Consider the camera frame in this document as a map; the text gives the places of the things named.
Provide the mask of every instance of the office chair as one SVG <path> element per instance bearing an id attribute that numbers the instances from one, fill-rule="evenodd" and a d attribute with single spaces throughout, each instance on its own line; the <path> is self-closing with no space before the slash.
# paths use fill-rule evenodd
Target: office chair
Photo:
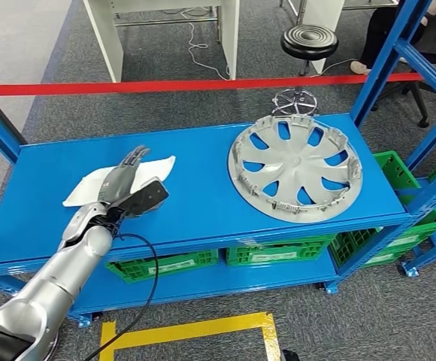
<path id="1" fill-rule="evenodd" d="M 423 36 L 414 46 L 429 62 L 436 65 L 436 15 L 434 17 L 427 15 L 427 18 L 428 19 L 428 24 L 424 30 Z M 421 128 L 426 128 L 430 124 L 428 121 L 428 113 L 427 112 L 425 103 L 423 101 L 421 89 L 436 93 L 433 88 L 423 81 L 412 81 L 393 86 L 391 89 L 381 94 L 377 101 L 390 96 L 391 94 L 399 90 L 401 90 L 403 95 L 411 92 L 422 115 L 422 119 L 419 122 L 419 126 Z M 372 110 L 377 110 L 377 104 L 376 103 Z"/>

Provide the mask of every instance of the white floor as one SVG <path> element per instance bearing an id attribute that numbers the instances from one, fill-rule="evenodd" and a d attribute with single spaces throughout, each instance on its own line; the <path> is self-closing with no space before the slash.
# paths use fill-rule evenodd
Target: white floor
<path id="1" fill-rule="evenodd" d="M 40 83 L 71 0 L 0 0 L 0 83 Z M 33 97 L 1 97 L 19 130 Z M 8 164 L 0 154 L 0 186 Z"/>

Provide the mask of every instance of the black stool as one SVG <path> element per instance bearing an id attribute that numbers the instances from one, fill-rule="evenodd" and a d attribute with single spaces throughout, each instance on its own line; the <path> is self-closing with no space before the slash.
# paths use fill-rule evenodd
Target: black stool
<path id="1" fill-rule="evenodd" d="M 296 25 L 284 32 L 280 41 L 287 54 L 304 60 L 299 70 L 303 76 L 308 72 L 310 61 L 327 58 L 339 46 L 334 32 L 324 26 Z M 317 98 L 301 86 L 285 89 L 273 98 L 275 108 L 272 114 L 313 114 L 318 106 Z"/>

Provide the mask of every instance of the person's shoe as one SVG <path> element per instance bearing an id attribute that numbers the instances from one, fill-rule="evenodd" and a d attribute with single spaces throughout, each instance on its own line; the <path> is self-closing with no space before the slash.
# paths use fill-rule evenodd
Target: person's shoe
<path id="1" fill-rule="evenodd" d="M 357 60 L 350 63 L 350 70 L 358 75 L 368 75 L 370 72 L 370 69 L 367 68 L 367 65 Z"/>

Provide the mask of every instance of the stool seat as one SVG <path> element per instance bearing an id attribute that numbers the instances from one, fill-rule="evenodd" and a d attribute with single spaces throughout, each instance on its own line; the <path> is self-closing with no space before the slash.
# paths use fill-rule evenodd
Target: stool seat
<path id="1" fill-rule="evenodd" d="M 334 32 L 324 26 L 301 24 L 284 32 L 281 44 L 289 55 L 313 61 L 335 53 L 339 40 Z"/>

